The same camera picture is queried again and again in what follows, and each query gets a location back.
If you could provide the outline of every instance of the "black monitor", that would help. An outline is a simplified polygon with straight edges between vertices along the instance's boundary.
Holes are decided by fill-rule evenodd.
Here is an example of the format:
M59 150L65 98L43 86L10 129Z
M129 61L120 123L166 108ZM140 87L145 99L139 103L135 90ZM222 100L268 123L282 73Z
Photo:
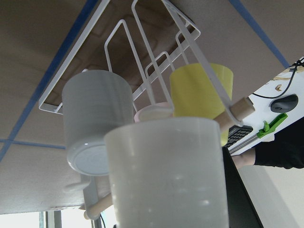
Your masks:
M225 147L223 147L223 158L230 228L263 228L229 150Z

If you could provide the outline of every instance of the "wooden dowel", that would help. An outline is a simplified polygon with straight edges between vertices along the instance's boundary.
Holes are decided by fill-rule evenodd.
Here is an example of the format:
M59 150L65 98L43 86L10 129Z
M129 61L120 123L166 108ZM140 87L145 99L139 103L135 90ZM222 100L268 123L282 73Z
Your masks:
M99 217L100 213L111 205L113 205L113 202L112 194L110 193L106 197L100 199L96 204L92 205L89 209L87 209L84 213L84 217L87 220L90 219L88 215L90 215L91 218Z
M232 105L230 111L237 120L242 121L245 117L252 114L255 111L255 108L249 98L244 97ZM235 125L226 111L215 117L214 120L218 122L221 133Z

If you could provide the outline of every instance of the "black keyboard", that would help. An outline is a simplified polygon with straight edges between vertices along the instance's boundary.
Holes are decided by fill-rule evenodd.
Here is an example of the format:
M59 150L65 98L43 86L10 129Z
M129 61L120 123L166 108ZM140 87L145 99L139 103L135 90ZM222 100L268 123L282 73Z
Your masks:
M240 139L244 138L246 135L251 133L253 131L253 128L251 126L233 126L229 129L228 134L228 141L225 145L225 147L229 148L233 144L235 144Z

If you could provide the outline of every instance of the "computer mouse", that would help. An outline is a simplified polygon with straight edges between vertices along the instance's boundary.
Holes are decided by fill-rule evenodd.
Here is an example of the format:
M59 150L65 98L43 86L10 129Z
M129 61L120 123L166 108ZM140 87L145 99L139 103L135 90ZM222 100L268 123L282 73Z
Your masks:
M295 94L288 95L274 100L270 104L270 110L275 113L287 113L293 110L298 104L298 96Z

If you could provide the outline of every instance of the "white mug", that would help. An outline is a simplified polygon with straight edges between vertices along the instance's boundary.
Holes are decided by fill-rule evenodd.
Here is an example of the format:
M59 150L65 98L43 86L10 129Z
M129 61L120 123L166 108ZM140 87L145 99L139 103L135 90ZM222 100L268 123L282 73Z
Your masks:
M65 84L62 102L68 163L85 175L107 175L104 135L133 123L129 84L109 71L85 71Z
M105 135L119 228L228 228L217 122L177 117Z

